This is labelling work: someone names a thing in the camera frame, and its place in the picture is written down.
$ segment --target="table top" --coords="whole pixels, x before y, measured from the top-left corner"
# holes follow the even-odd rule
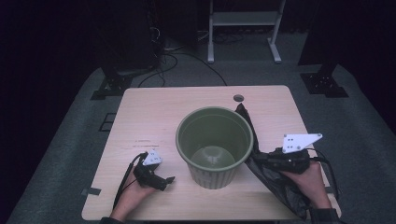
[[[82,217],[98,220],[109,216],[129,163],[139,153],[154,148],[163,159],[156,175],[175,176],[176,179],[165,191],[150,195],[129,219],[298,219],[245,164],[237,168],[235,178],[225,188],[204,189],[192,180],[187,163],[177,152],[177,127],[190,112],[205,106],[235,110],[239,104],[233,99],[236,94],[244,97],[243,104],[251,117],[261,151],[270,152],[281,147],[285,133],[306,133],[286,86],[129,89],[123,95],[92,182],[92,188],[101,192],[88,195]],[[326,176],[324,182],[329,186]],[[329,197],[341,215],[337,201],[332,194]]]

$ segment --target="metal stand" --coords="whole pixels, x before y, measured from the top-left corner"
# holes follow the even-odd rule
[[[207,61],[215,61],[213,46],[213,27],[214,26],[249,26],[249,25],[274,25],[274,31],[270,38],[267,39],[270,50],[274,56],[275,63],[281,63],[279,52],[276,48],[276,36],[282,21],[283,9],[286,0],[281,0],[278,11],[269,12],[214,12],[213,0],[210,0],[209,11],[209,43],[207,45]]]
[[[332,78],[332,72],[337,62],[335,60],[325,62],[317,73],[300,74],[310,94],[324,94],[329,98],[348,97],[344,88],[339,87]]]
[[[94,91],[91,100],[105,100],[107,96],[122,96],[131,87],[131,77],[105,77],[99,90]]]

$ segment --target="black cable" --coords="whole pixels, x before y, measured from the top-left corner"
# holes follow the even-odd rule
[[[114,199],[114,203],[113,203],[113,209],[116,207],[116,205],[117,205],[117,203],[118,203],[118,201],[119,201],[119,199],[120,199],[120,196],[121,196],[121,194],[123,193],[123,191],[124,191],[128,186],[130,186],[131,184],[133,184],[133,183],[135,182],[135,180],[134,180],[132,183],[128,184],[127,187],[124,187],[125,182],[126,182],[126,180],[128,179],[128,176],[129,176],[129,174],[130,174],[131,171],[132,171],[132,168],[134,168],[134,162],[135,162],[137,159],[142,160],[141,158],[142,158],[142,156],[144,156],[145,154],[146,154],[146,153],[140,153],[140,154],[137,155],[137,156],[132,160],[132,162],[129,164],[128,169],[126,170],[125,175],[124,175],[124,177],[123,177],[123,179],[122,179],[122,181],[121,181],[121,183],[120,183],[119,189],[117,190],[116,198]]]
[[[240,35],[240,37],[238,38],[238,37],[235,36],[235,35],[219,34],[219,35],[215,35],[215,38],[214,38],[213,42],[214,42],[215,44],[219,44],[219,45],[231,45],[231,44],[234,44],[234,43],[236,43],[236,42],[242,41],[242,40],[244,40],[244,39],[245,39],[245,38],[244,38],[243,35]]]
[[[165,73],[163,72],[163,70],[160,68],[158,68],[161,70],[161,73],[159,74],[160,78],[163,80],[163,84],[161,85],[161,87],[165,86],[166,80],[165,80]]]
[[[214,73],[216,73],[216,74],[221,78],[222,82],[224,83],[224,86],[228,86],[228,85],[227,85],[227,82],[224,80],[224,78],[221,76],[221,74],[220,74],[219,72],[217,72],[215,69],[213,69],[209,64],[207,64],[206,62],[204,62],[204,60],[198,58],[198,57],[195,56],[195,55],[189,54],[189,53],[173,53],[173,54],[185,54],[185,55],[188,55],[188,56],[190,56],[190,57],[195,58],[196,60],[200,61],[201,63],[203,63],[204,65],[206,65],[208,68],[210,68],[210,70],[212,70]]]
[[[129,183],[127,186],[125,186],[125,188],[123,188],[121,192],[124,192],[124,191],[125,191],[129,186],[131,186],[136,180],[137,180],[137,178],[136,178],[134,181],[132,181],[131,183]]]
[[[332,178],[332,185],[333,185],[333,190],[334,190],[334,198],[338,201],[338,199],[339,199],[338,185],[337,185],[337,181],[335,179],[335,174],[334,174],[334,170],[332,169],[332,165],[330,164],[329,160],[326,159],[324,154],[322,152],[320,152],[319,150],[314,149],[314,148],[307,148],[307,149],[316,151],[321,156],[321,157],[311,158],[312,161],[324,162],[324,163],[326,163],[327,167],[329,168],[330,176]]]
[[[171,69],[173,69],[173,68],[176,67],[176,65],[177,65],[177,57],[175,57],[175,56],[173,56],[173,55],[170,55],[170,54],[164,54],[163,56],[170,56],[170,57],[172,57],[172,58],[174,58],[174,59],[176,60],[175,64],[172,65],[170,68],[165,69],[165,70],[162,70],[162,69],[161,69],[161,72],[162,72],[162,73],[165,73],[165,72],[167,72],[167,71],[169,71],[169,70],[171,70]],[[154,73],[154,74],[152,74],[152,75],[146,77],[145,79],[143,79],[143,80],[139,83],[139,85],[137,85],[137,88],[140,88],[140,87],[142,86],[142,84],[143,84],[146,80],[148,80],[149,78],[154,77],[154,76],[159,75],[159,74],[160,74],[160,72],[157,72],[157,73]]]

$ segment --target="dark background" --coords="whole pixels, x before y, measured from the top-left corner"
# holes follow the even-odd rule
[[[172,7],[176,2],[163,0],[162,4]],[[189,4],[186,10],[192,10],[186,14],[197,18],[192,19],[194,28],[205,28],[208,1],[183,2]],[[219,0],[216,7],[224,10],[266,7],[259,0],[244,2],[247,1]],[[83,82],[104,63],[114,63],[106,62],[114,52],[103,50],[108,48],[98,33],[98,24],[106,24],[107,19],[113,22],[101,32],[115,49],[122,49],[116,44],[119,41],[115,41],[120,36],[111,36],[116,27],[114,18],[106,13],[92,16],[92,12],[101,10],[90,3],[77,0],[0,3],[1,223],[21,197]],[[355,76],[362,91],[395,131],[395,3],[390,0],[320,3],[289,0],[281,32],[309,29],[302,57],[305,64],[322,63],[329,49],[341,46],[340,64]],[[92,23],[100,18],[104,23]],[[98,52],[106,57],[98,57]]]

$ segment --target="green bucket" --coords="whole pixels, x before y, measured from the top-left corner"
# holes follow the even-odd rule
[[[192,179],[203,188],[221,189],[231,183],[236,168],[250,155],[253,133],[237,113],[210,106],[181,121],[176,143]]]

